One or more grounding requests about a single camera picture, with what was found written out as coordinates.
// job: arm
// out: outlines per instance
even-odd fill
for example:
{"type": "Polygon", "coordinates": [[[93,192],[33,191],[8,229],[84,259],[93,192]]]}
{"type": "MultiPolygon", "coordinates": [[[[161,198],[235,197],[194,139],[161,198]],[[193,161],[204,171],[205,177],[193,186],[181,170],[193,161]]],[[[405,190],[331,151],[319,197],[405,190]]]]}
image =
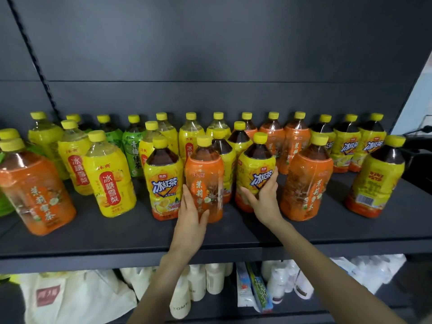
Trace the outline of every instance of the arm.
{"type": "Polygon", "coordinates": [[[183,197],[169,251],[162,257],[152,282],[127,324],[165,322],[178,278],[203,244],[208,218],[207,210],[202,214],[199,222],[191,193],[187,186],[183,185],[183,197]]]}
{"type": "Polygon", "coordinates": [[[275,169],[259,192],[258,200],[248,189],[242,187],[241,193],[249,200],[260,222],[282,242],[334,320],[339,324],[406,324],[284,220],[276,200],[277,175],[275,169]]]}

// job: shelf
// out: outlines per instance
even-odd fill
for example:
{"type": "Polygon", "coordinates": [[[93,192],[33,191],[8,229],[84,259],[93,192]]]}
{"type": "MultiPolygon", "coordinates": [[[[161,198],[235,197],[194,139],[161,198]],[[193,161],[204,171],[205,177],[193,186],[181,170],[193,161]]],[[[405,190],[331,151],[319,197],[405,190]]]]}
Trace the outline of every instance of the shelf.
{"type": "MultiPolygon", "coordinates": [[[[381,216],[369,219],[342,201],[355,177],[333,174],[315,218],[293,223],[327,256],[432,252],[432,196],[400,180],[381,216]]],[[[283,184],[285,177],[280,177],[283,184]]],[[[101,215],[93,196],[67,187],[76,218],[44,236],[30,234],[16,214],[0,218],[0,272],[142,267],[159,264],[169,248],[175,220],[153,218],[145,186],[134,181],[136,207],[116,218],[101,215]]],[[[224,205],[221,221],[209,224],[202,248],[191,263],[289,259],[276,237],[253,214],[224,205]]]]}
{"type": "MultiPolygon", "coordinates": [[[[7,283],[0,286],[0,297],[5,303],[0,305],[2,314],[5,319],[14,319],[11,323],[23,323],[24,302],[22,300],[19,286],[7,283]]],[[[394,283],[383,285],[376,294],[386,305],[392,308],[399,316],[404,319],[414,317],[408,296],[402,293],[394,283]]],[[[325,323],[333,322],[332,316],[326,311],[320,303],[319,298],[313,295],[310,300],[300,299],[294,291],[285,294],[282,303],[273,305],[273,313],[270,315],[261,315],[253,307],[237,307],[237,290],[235,285],[235,271],[225,279],[224,289],[218,295],[206,293],[204,298],[198,302],[192,302],[191,311],[183,321],[174,320],[171,315],[169,321],[176,323],[193,322],[193,323],[325,323]]],[[[110,324],[125,324],[132,311],[124,316],[112,321],[110,324]]]]}

